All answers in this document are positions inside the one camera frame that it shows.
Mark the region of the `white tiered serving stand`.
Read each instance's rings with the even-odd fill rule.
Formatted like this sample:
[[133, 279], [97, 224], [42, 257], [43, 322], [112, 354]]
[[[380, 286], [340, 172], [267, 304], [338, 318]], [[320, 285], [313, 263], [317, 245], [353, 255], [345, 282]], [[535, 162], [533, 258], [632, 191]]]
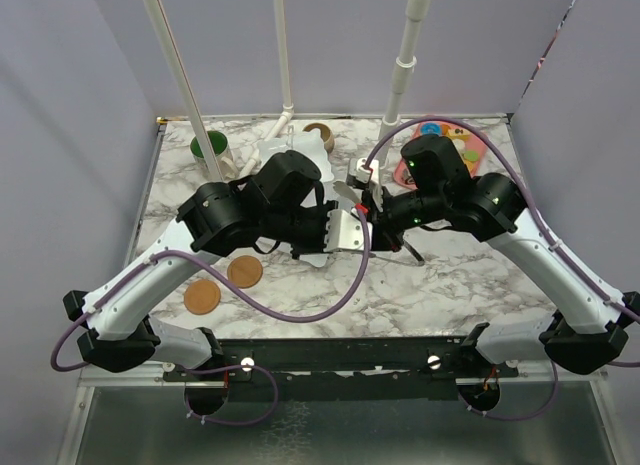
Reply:
[[[287, 151], [299, 152], [319, 169], [320, 182], [325, 189], [326, 199], [333, 200], [338, 197], [337, 193], [333, 190], [335, 176], [329, 161], [329, 155], [325, 151], [323, 141], [317, 133], [307, 133], [304, 131], [292, 132], [289, 130], [283, 138], [274, 138], [270, 141], [263, 139], [257, 145], [257, 153], [261, 166], [264, 166], [266, 162], [277, 153]], [[320, 268], [327, 264], [329, 254], [331, 253], [305, 255], [300, 259], [316, 268]]]

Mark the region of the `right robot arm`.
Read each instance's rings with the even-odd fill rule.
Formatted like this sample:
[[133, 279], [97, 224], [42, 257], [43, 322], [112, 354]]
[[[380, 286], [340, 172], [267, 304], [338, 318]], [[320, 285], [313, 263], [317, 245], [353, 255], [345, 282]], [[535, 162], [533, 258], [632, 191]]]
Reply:
[[546, 227], [518, 185], [499, 173], [471, 176], [446, 136], [422, 135], [401, 157], [415, 190], [392, 195], [374, 182], [359, 183], [372, 225], [372, 248], [396, 251], [404, 233], [445, 220], [514, 263], [556, 310], [516, 324], [482, 324], [459, 352], [461, 368], [481, 376], [494, 364], [545, 360], [579, 375], [614, 362], [639, 311], [639, 295], [622, 293], [586, 267]]

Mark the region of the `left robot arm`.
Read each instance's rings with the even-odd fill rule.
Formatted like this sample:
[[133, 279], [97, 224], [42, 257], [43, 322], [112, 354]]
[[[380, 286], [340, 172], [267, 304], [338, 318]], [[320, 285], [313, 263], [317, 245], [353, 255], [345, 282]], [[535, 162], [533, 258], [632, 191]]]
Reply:
[[337, 204], [324, 198], [319, 168], [299, 152], [279, 152], [261, 170], [244, 178], [208, 182], [178, 209], [165, 232], [107, 284], [92, 292], [72, 290], [63, 304], [82, 357], [79, 368], [94, 365], [113, 373], [148, 360], [181, 365], [195, 377], [214, 377], [223, 352], [213, 333], [186, 329], [151, 317], [151, 311], [200, 270], [255, 310], [279, 321], [304, 324], [323, 320], [355, 294], [371, 251], [368, 210], [356, 203], [351, 215], [361, 250], [357, 275], [345, 295], [329, 309], [311, 316], [272, 310], [243, 292], [213, 265], [232, 252], [253, 247], [259, 238], [289, 244], [298, 252], [320, 251], [328, 243]]

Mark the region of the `blue frosted donut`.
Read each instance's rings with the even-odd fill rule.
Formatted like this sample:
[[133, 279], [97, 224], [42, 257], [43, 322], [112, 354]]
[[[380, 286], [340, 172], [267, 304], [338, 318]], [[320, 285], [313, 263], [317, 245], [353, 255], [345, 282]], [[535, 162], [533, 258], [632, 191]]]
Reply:
[[420, 135], [442, 135], [441, 125], [436, 122], [425, 122], [419, 129]]

